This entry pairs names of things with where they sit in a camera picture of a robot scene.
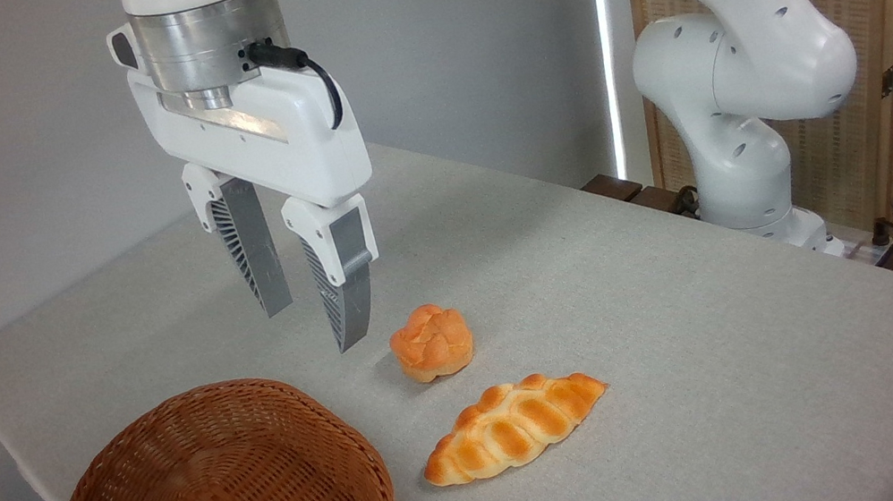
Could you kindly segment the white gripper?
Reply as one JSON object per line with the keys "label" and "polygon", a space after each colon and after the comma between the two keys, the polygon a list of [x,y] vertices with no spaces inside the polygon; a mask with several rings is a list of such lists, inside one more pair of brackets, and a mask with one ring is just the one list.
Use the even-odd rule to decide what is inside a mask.
{"label": "white gripper", "polygon": [[344,103],[332,128],[330,91],[313,71],[266,68],[236,84],[231,106],[182,114],[170,110],[178,97],[151,77],[126,74],[156,143],[187,163],[183,183],[202,228],[219,235],[268,317],[293,299],[254,183],[290,196],[282,218],[300,239],[335,344],[340,353],[358,344],[368,334],[378,248],[357,194],[372,167],[352,109]]}

